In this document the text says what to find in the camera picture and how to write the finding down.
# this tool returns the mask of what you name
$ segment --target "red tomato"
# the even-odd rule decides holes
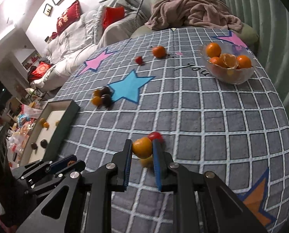
[[[158,139],[160,143],[164,142],[164,139],[163,139],[162,135],[159,132],[157,132],[157,131],[151,132],[147,137],[151,141],[153,141],[154,139]]]

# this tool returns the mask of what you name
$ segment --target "red pillow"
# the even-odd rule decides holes
[[[51,35],[51,39],[55,39],[57,37],[58,33],[57,32],[53,32]]]
[[[44,76],[44,74],[47,72],[47,70],[51,68],[50,64],[41,62],[40,65],[35,69],[31,75],[34,75],[34,79],[40,79]]]
[[[109,25],[123,19],[125,16],[124,7],[111,8],[106,7],[105,16],[103,19],[103,29],[105,30]]]
[[[57,33],[60,35],[70,24],[80,18],[80,2],[76,0],[57,20]]]

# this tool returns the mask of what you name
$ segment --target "pillow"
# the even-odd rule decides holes
[[[107,6],[105,5],[100,5],[96,13],[95,23],[94,23],[94,44],[95,45],[98,45],[103,35],[102,24],[103,24],[103,19],[104,19],[104,11],[106,10],[106,7]]]
[[[117,7],[117,8],[111,8],[106,7],[105,15],[103,18],[103,29],[105,30],[109,25],[123,19],[125,16],[125,10],[124,7]]]
[[[44,76],[44,74],[47,72],[47,70],[51,68],[50,64],[41,62],[40,65],[35,69],[31,75],[33,75],[34,79],[40,79]]]
[[[57,33],[60,35],[70,24],[80,18],[80,2],[76,0],[72,5],[63,12],[57,19]]]

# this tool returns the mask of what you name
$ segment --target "peeled tangerine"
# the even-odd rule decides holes
[[[148,137],[143,137],[133,142],[133,153],[141,159],[152,155],[152,142]]]
[[[210,58],[209,62],[227,68],[227,66],[222,62],[222,59],[220,57],[212,57]]]
[[[238,66],[238,61],[235,55],[223,53],[221,54],[220,59],[222,60],[222,63],[228,68],[235,69]]]

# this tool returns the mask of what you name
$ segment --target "orange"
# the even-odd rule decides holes
[[[133,153],[141,159],[146,159],[152,155],[152,141],[148,137],[143,137],[133,142]]]
[[[221,54],[221,48],[217,43],[210,43],[206,46],[206,53],[209,58],[219,57]]]
[[[237,69],[250,68],[251,67],[251,60],[246,55],[239,55],[237,57],[237,61],[238,61]]]
[[[153,167],[153,156],[151,155],[150,157],[146,159],[141,159],[140,163],[143,168],[151,168]]]
[[[222,60],[222,63],[228,68],[235,69],[238,66],[237,58],[233,54],[223,53],[221,54],[220,59]]]
[[[94,96],[91,100],[92,104],[95,106],[100,106],[102,105],[102,99],[99,96]]]
[[[166,56],[166,49],[163,46],[157,46],[152,49],[152,54],[161,59]]]
[[[215,65],[219,65],[221,67],[227,68],[227,66],[222,62],[222,60],[220,59],[220,57],[212,57],[209,60],[210,63],[213,63]]]
[[[49,128],[49,123],[48,122],[45,122],[45,123],[43,123],[43,128]]]
[[[100,89],[96,89],[95,91],[94,91],[94,96],[99,96],[99,97],[101,97],[101,90]]]
[[[42,125],[43,126],[43,124],[46,122],[46,119],[45,118],[41,118],[40,120],[39,120],[39,123],[40,123],[40,125]]]

